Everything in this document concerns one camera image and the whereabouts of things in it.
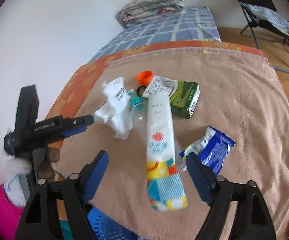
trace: crumpled white plastic bag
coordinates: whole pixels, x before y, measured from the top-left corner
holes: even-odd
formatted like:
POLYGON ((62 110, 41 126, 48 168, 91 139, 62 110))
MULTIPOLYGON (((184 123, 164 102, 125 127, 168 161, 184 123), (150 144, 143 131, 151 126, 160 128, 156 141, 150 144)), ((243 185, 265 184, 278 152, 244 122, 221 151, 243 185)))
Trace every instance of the crumpled white plastic bag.
POLYGON ((103 94, 107 97, 106 103, 94 113, 94 120, 109 125, 115 132, 115 138, 125 140, 133 128, 128 95, 122 77, 110 83, 102 84, 103 94))

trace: floral blanket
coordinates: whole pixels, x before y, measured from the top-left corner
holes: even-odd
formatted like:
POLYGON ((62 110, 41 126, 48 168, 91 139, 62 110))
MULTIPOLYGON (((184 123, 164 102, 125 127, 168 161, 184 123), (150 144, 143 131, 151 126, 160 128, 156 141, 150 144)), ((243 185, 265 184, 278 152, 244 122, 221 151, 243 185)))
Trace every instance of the floral blanket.
POLYGON ((133 0, 127 3, 118 18, 128 26, 147 20, 154 20, 166 14, 178 13, 184 9, 184 0, 133 0))

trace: screw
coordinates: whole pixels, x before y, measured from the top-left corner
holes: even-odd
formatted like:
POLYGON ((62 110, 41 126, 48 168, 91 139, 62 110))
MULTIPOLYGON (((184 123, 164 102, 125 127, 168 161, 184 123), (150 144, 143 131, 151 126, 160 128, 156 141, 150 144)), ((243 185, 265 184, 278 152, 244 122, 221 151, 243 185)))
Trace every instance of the screw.
POLYGON ((225 181, 225 177, 222 175, 218 175, 216 178, 217 178, 217 181, 225 181))
POLYGON ((253 180, 248 181, 248 185, 251 186, 251 187, 256 187, 257 186, 257 184, 253 180))
POLYGON ((70 179, 77 179, 79 178, 79 174, 78 173, 72 173, 70 176, 69 176, 70 179))
POLYGON ((43 184, 45 184, 46 183, 46 179, 39 179, 38 180, 38 184, 39 185, 43 185, 43 184))

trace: beige tablecloth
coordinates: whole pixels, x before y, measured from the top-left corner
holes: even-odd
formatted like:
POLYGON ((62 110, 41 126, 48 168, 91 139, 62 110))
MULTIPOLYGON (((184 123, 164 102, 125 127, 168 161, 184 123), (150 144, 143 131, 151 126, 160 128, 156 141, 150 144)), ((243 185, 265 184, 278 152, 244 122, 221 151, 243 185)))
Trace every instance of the beige tablecloth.
MULTIPOLYGON (((174 116, 174 133, 183 146, 200 138, 207 125, 235 142, 221 174, 233 182, 255 180, 267 202, 276 231, 289 209, 289 105, 267 58, 226 49, 165 49, 113 61, 97 80, 77 116, 94 114, 105 103, 101 85, 119 76, 136 89, 144 70, 200 84, 191 119, 174 116)), ((189 206, 185 210, 152 209, 146 192, 146 149, 136 130, 126 141, 114 139, 107 125, 94 124, 65 140, 57 169, 65 176, 79 172, 100 150, 109 166, 92 203, 135 233, 148 239, 194 239, 208 213, 187 172, 182 174, 189 206)), ((233 203, 222 238, 234 218, 233 203)))

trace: pink sleeve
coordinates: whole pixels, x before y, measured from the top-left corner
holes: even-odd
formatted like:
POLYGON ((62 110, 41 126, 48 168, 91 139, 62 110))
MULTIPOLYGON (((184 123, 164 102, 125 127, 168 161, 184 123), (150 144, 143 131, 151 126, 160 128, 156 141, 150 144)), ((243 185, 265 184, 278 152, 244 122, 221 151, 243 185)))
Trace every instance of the pink sleeve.
POLYGON ((0 235, 5 240, 14 240, 23 208, 14 206, 0 186, 0 235))

